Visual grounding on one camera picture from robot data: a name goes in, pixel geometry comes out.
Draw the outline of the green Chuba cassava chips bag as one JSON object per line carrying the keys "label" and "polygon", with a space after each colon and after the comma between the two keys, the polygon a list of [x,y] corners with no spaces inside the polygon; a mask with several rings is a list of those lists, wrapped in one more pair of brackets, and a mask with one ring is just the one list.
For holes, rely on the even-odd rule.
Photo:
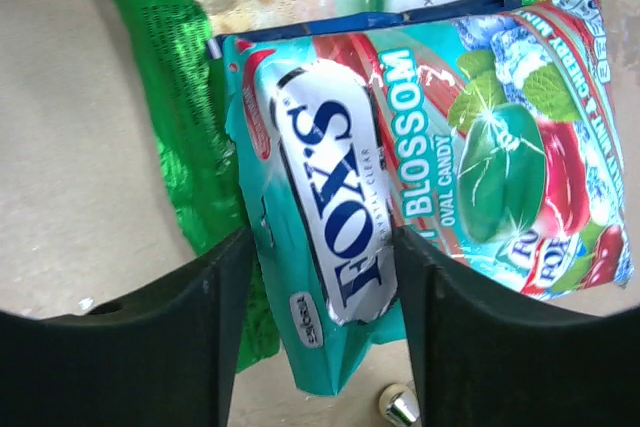
{"label": "green Chuba cassava chips bag", "polygon": [[209,39],[457,0],[113,1],[131,40],[169,199],[189,244],[203,253],[246,219],[225,131],[224,73],[208,51]]}

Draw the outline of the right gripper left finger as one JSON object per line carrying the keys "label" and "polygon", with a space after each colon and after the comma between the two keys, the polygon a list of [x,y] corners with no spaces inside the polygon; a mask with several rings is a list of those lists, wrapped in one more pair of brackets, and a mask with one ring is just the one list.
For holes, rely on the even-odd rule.
{"label": "right gripper left finger", "polygon": [[206,254],[82,316],[1,316],[5,426],[224,426],[253,239]]}

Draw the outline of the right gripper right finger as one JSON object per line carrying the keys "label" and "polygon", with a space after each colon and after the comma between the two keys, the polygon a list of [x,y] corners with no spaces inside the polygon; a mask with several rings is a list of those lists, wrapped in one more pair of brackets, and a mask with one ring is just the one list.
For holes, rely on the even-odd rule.
{"label": "right gripper right finger", "polygon": [[606,317],[514,292],[409,227],[398,295],[426,426],[635,426],[639,312]]}

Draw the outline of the blue Burts chilli crisps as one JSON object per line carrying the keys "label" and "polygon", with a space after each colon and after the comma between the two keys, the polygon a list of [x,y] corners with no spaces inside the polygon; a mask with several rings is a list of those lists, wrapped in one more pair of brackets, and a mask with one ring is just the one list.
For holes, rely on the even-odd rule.
{"label": "blue Burts chilli crisps", "polygon": [[360,33],[466,16],[491,15],[513,10],[522,5],[522,0],[456,0],[399,13],[360,12],[347,16],[246,31],[239,33],[237,38],[253,44],[283,43],[287,48],[285,51],[287,54],[302,60],[309,56],[309,39],[311,37],[351,32]]}

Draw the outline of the teal Fox's candy bag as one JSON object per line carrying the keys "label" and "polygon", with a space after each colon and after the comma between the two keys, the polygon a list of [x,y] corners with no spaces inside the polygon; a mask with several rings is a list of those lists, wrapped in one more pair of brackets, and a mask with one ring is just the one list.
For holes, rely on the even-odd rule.
{"label": "teal Fox's candy bag", "polygon": [[226,129],[297,387],[401,339],[392,231],[546,300],[633,272],[600,0],[221,40]]}

